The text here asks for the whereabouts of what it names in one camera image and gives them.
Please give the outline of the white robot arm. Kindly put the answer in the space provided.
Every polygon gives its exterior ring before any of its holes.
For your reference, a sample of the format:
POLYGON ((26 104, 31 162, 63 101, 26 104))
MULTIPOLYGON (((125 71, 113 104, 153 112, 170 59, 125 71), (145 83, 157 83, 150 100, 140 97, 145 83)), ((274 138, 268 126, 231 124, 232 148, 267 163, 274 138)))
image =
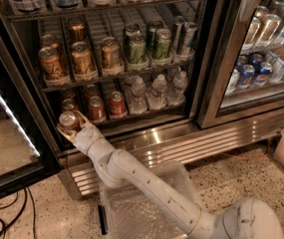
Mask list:
POLYGON ((212 215, 153 174, 132 154, 113 147, 79 111, 65 111, 57 130, 86 155, 102 182, 118 188, 128 181, 145 194, 189 239, 284 239, 279 219, 258 199, 243 199, 212 215))

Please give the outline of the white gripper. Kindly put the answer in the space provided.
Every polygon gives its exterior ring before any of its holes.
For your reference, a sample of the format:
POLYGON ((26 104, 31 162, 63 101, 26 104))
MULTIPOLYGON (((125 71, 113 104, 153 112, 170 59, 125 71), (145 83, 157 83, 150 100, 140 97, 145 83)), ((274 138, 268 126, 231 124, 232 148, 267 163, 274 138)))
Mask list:
POLYGON ((115 148, 80 111, 75 111, 75 114, 78 116, 82 130, 77 133, 75 130, 65 129, 58 125, 58 132, 93 163, 98 163, 103 158, 108 159, 115 148))

